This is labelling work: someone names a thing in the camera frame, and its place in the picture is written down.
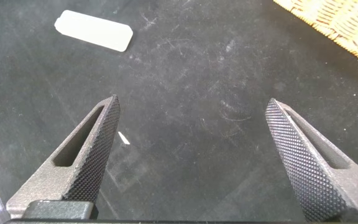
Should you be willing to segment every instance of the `black mat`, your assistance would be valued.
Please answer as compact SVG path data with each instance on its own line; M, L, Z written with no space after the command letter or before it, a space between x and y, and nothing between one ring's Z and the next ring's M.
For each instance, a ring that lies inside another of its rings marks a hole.
M128 24L124 53L65 10ZM122 116L100 218L302 220L264 118L274 97L358 163L358 59L272 1L0 1L0 195L100 100Z

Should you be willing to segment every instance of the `white eraser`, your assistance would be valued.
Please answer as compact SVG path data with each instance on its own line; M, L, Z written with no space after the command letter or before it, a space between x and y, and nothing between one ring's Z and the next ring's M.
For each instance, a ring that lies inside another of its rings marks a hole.
M66 10L55 22L63 35L124 52L133 36L125 24Z

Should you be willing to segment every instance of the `textured metal surface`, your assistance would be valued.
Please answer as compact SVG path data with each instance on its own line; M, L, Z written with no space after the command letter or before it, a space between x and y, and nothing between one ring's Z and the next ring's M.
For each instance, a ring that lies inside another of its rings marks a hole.
M75 178L64 200L96 202L104 169L118 126L120 107L118 98L106 108L107 113L98 126L89 146L89 152L75 171Z
M92 202L38 200L31 202L22 218L89 220L98 217Z
M265 115L306 219L358 221L358 165L289 106L271 99Z
M98 103L9 199L11 217L20 218L35 200L95 202L119 115L117 96Z

